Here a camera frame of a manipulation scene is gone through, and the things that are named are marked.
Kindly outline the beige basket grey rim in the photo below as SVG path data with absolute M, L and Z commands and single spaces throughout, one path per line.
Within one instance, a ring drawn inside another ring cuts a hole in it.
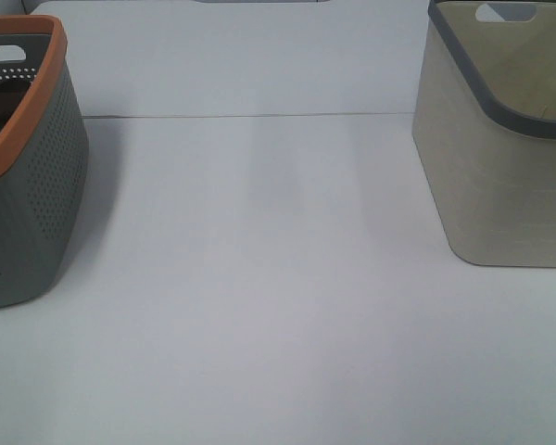
M 556 1 L 433 1 L 412 136 L 451 250 L 556 268 Z

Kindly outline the grey perforated basket orange rim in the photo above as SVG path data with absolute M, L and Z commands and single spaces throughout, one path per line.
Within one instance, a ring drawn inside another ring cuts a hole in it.
M 55 282 L 79 207 L 89 141 L 66 61 L 67 35 L 47 15 L 0 16 L 0 81 L 31 83 L 0 132 L 0 309 Z

